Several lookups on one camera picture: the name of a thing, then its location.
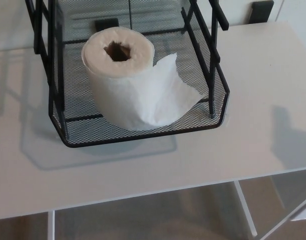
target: metal mesh basket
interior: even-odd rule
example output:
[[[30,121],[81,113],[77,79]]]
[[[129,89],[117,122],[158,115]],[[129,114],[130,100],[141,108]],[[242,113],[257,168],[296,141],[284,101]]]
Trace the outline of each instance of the metal mesh basket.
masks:
[[[229,89],[216,50],[217,23],[227,20],[216,0],[212,36],[196,0],[26,0],[35,30],[35,52],[41,54],[50,86],[50,118],[64,144],[84,147],[213,129],[223,121]],[[38,26],[44,13],[48,51]],[[177,53],[179,75],[205,97],[175,123],[149,131],[128,131],[107,122],[97,111],[81,50],[97,27],[111,24],[134,29],[155,46],[154,64]]]

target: floor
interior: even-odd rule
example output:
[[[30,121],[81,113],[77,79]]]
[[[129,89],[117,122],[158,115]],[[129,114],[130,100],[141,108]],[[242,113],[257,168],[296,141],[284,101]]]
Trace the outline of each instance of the floor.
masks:
[[[283,207],[269,177],[241,182],[256,229]],[[56,212],[56,240],[245,240],[231,184],[136,197]],[[0,240],[47,240],[47,214],[0,220]],[[306,220],[287,222],[268,240],[306,240]]]

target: white table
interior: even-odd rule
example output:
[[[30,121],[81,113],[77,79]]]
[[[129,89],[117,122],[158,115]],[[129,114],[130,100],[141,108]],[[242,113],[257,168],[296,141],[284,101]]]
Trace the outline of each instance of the white table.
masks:
[[[306,50],[285,23],[219,31],[217,129],[71,149],[32,49],[0,52],[0,219],[306,169]]]

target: toilet paper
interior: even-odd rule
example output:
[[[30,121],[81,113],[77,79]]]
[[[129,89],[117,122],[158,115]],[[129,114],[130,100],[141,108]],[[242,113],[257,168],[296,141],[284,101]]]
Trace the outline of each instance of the toilet paper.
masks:
[[[84,45],[82,59],[95,104],[110,123],[131,131],[163,127],[202,99],[179,77],[176,53],[153,66],[154,52],[148,39],[124,27],[100,31]]]

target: black metal frame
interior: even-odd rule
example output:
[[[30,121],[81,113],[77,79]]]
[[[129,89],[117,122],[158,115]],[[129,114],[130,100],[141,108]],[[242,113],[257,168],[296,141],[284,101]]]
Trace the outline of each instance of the black metal frame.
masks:
[[[30,16],[30,20],[34,29],[34,51],[35,54],[40,54],[43,65],[47,74],[48,85],[49,85],[49,117],[52,123],[55,126],[56,131],[58,132],[61,140],[63,143],[71,148],[78,148],[78,147],[86,147],[86,146],[93,146],[93,145],[101,145],[101,144],[110,144],[110,143],[117,143],[117,142],[125,142],[125,141],[132,141],[132,140],[139,140],[145,138],[152,138],[152,137],[161,137],[167,135],[174,135],[180,133],[187,133],[187,132],[195,132],[200,130],[206,129],[213,129],[219,127],[224,119],[226,105],[229,97],[229,88],[223,72],[220,68],[220,56],[216,49],[217,44],[217,28],[218,23],[220,24],[221,28],[225,31],[228,30],[229,23],[218,3],[218,0],[209,0],[210,5],[212,6],[212,28],[211,34],[205,24],[205,21],[202,17],[200,9],[197,5],[196,0],[189,0],[190,1],[190,8],[188,13],[186,14],[185,9],[182,8],[182,17],[184,19],[185,26],[183,28],[175,28],[175,29],[168,29],[168,30],[160,30],[160,31],[150,31],[150,32],[142,32],[143,35],[156,35],[156,34],[164,34],[164,33],[173,33],[173,32],[188,32],[195,53],[197,55],[198,61],[200,63],[201,69],[203,71],[203,75],[206,79],[206,83],[209,89],[209,98],[202,99],[199,103],[208,102],[209,103],[209,111],[210,117],[215,117],[214,112],[214,80],[215,80],[215,71],[217,72],[221,78],[223,87],[225,89],[225,97],[222,106],[222,110],[220,112],[220,120],[219,123],[216,125],[208,125],[208,126],[201,126],[195,128],[188,128],[188,129],[181,129],[181,130],[173,130],[173,131],[166,131],[166,132],[159,132],[159,133],[151,133],[151,134],[144,134],[144,135],[137,135],[137,136],[129,136],[123,138],[115,138],[115,139],[107,139],[107,140],[100,140],[100,141],[92,141],[92,142],[85,142],[85,143],[77,143],[71,144],[67,141],[68,131],[67,131],[67,123],[73,121],[80,121],[80,120],[88,120],[88,119],[95,119],[103,117],[101,114],[95,115],[88,115],[88,116],[81,116],[81,117],[73,117],[65,119],[64,110],[65,110],[65,98],[64,98],[64,72],[63,72],[63,49],[67,44],[76,44],[76,43],[84,43],[87,39],[81,40],[73,40],[73,41],[63,41],[62,36],[62,23],[60,16],[60,10],[58,12],[57,6],[55,6],[55,0],[48,0],[48,9],[45,6],[44,0],[36,0],[36,6],[34,7],[33,0],[25,0],[28,13]],[[198,24],[201,28],[205,41],[210,51],[210,69],[208,69],[203,55],[200,50],[199,43],[197,42],[193,29],[190,25],[190,21],[192,18],[193,13],[197,18]],[[48,50],[46,51],[45,43],[42,37],[42,17],[45,16],[45,19],[48,22]],[[132,27],[132,18],[130,13],[130,26]],[[58,89],[56,87],[54,81],[54,74],[55,74],[55,63],[54,63],[54,54],[55,54],[55,36],[57,39],[58,45]],[[58,119],[54,116],[54,107],[56,112],[58,113]]]

